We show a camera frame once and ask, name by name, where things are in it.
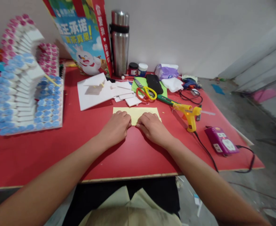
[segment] red scissors handle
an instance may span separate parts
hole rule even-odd
[[[141,98],[141,97],[138,95],[138,91],[140,91],[140,92],[145,96],[146,99]],[[149,96],[148,96],[140,87],[138,87],[138,88],[136,89],[136,95],[137,95],[138,99],[141,100],[141,101],[144,101],[144,102],[150,101]]]

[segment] yellow paper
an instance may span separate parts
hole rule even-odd
[[[160,121],[160,115],[157,108],[140,108],[140,107],[131,107],[131,108],[113,108],[113,114],[118,111],[126,111],[132,118],[132,125],[135,126],[137,124],[138,119],[144,112],[150,112],[153,114],[157,114]]]

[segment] yellow glue gun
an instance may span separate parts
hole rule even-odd
[[[173,102],[173,108],[175,110],[179,110],[184,113],[186,116],[187,122],[188,122],[188,132],[194,132],[196,131],[197,127],[195,125],[195,116],[198,116],[201,114],[201,108],[200,107],[194,107],[192,108],[191,105],[183,105]]]

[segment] stainless steel thermos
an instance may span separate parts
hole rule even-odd
[[[130,42],[130,15],[121,10],[112,10],[112,23],[110,24],[111,47],[113,54],[114,75],[121,77],[127,74],[129,42]]]

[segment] black phone case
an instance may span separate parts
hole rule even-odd
[[[157,95],[163,93],[163,89],[159,82],[158,76],[153,74],[147,74],[145,77],[149,88],[153,89],[157,93]]]

